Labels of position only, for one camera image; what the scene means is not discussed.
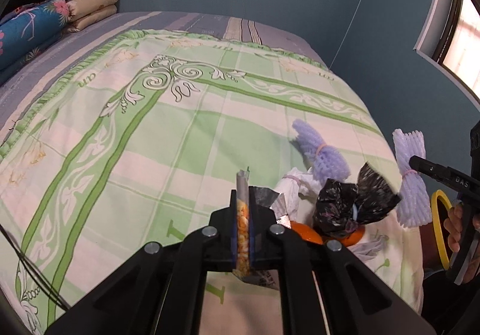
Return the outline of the person's right hand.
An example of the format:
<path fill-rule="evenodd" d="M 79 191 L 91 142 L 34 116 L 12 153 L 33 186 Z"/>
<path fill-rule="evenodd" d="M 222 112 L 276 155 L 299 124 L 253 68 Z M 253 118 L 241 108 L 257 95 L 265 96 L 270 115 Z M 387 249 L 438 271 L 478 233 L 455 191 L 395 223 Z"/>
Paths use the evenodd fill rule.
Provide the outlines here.
<path fill-rule="evenodd" d="M 463 205 L 462 203 L 456 204 L 448 211 L 448 218 L 445 219 L 443 227 L 448 231 L 448 246 L 452 252 L 456 253 L 460 250 L 460 239 L 463 231 Z M 469 265 L 466 269 L 463 283 L 468 283 L 475 278 L 479 271 L 479 247 L 472 256 Z"/>

